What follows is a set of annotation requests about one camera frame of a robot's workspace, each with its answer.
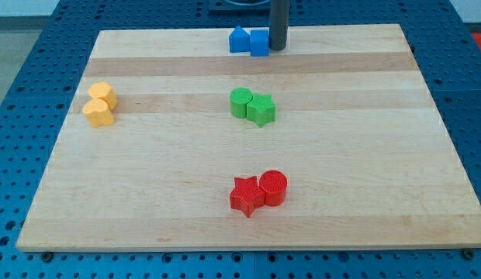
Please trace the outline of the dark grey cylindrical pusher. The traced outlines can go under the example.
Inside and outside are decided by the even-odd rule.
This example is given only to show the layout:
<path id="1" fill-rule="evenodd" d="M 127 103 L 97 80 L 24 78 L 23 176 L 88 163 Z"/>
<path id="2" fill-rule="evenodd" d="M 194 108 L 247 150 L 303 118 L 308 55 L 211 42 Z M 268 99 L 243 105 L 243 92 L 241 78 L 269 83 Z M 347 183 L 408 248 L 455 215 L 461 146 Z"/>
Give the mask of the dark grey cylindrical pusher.
<path id="1" fill-rule="evenodd" d="M 284 50 L 287 43 L 290 0 L 271 0 L 269 15 L 269 47 Z"/>

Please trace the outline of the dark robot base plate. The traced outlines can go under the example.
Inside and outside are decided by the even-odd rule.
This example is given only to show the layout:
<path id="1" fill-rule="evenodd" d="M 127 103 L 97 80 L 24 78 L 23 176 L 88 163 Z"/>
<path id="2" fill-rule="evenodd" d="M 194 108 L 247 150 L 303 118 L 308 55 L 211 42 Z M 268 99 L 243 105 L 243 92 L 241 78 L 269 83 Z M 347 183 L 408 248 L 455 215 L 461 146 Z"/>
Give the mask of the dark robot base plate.
<path id="1" fill-rule="evenodd" d="M 271 0 L 206 0 L 210 14 L 228 12 L 265 12 L 271 8 Z"/>

